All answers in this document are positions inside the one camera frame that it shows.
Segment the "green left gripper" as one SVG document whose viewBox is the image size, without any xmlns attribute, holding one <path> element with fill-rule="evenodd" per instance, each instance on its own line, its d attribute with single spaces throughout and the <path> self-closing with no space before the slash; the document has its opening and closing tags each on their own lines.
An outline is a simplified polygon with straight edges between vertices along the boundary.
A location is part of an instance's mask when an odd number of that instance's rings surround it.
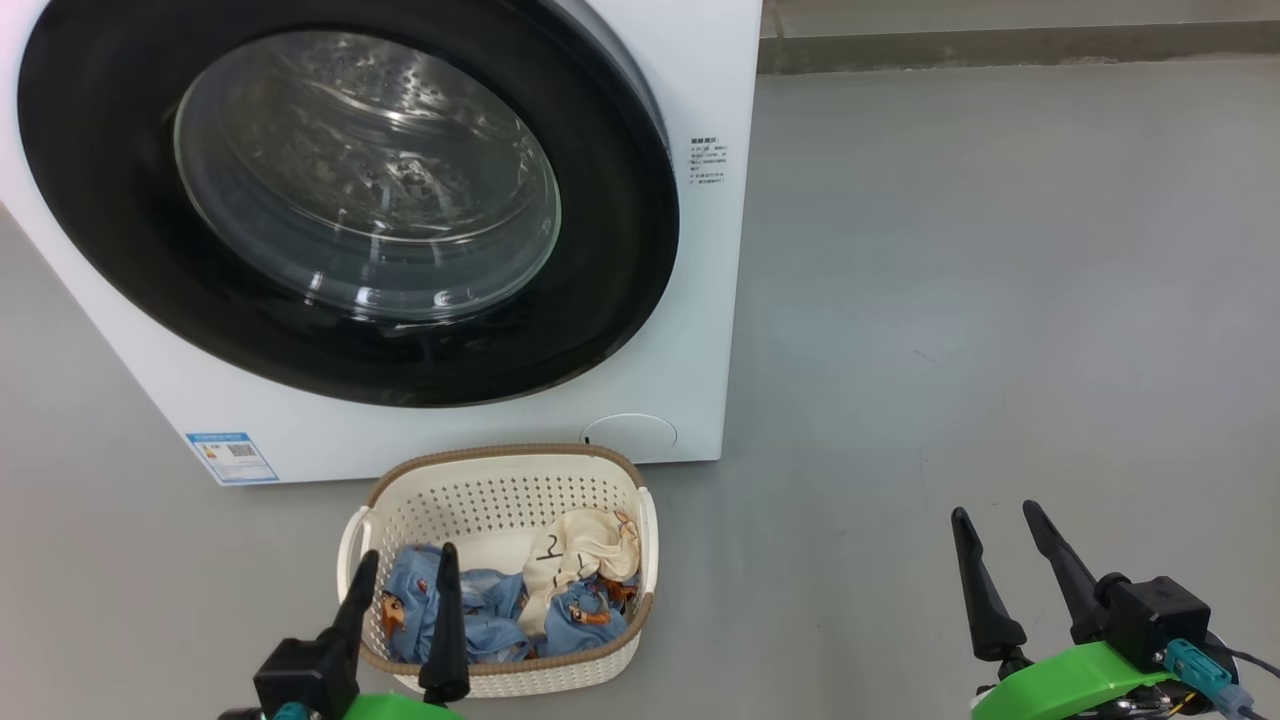
<svg viewBox="0 0 1280 720">
<path fill-rule="evenodd" d="M 372 605 L 380 553 L 364 553 L 349 582 L 347 594 L 332 624 L 335 637 L 348 653 L 357 653 L 365 614 Z M 439 594 L 431 637 L 431 652 L 419 673 L 422 701 L 402 694 L 358 694 L 346 712 L 346 720 L 462 720 L 448 707 L 470 694 L 467 638 L 460 557 L 453 543 L 442 546 L 436 574 Z"/>
</svg>

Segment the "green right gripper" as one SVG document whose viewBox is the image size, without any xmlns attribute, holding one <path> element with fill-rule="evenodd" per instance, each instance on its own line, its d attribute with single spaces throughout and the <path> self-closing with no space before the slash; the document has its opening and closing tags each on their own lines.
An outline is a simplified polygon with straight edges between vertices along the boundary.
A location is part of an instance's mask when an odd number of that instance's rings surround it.
<svg viewBox="0 0 1280 720">
<path fill-rule="evenodd" d="M 951 528 L 972 650 L 978 660 L 1000 664 L 1002 673 L 972 701 L 974 719 L 1167 719 L 1193 700 L 1215 697 L 1217 661 L 1185 641 L 1155 652 L 1155 670 L 1140 670 L 1096 642 L 1103 620 L 1094 577 L 1038 502 L 1025 500 L 1021 510 L 1062 594 L 1071 639 L 1087 644 L 1029 661 L 1021 651 L 1027 633 L 995 588 L 972 519 L 956 507 Z"/>
</svg>

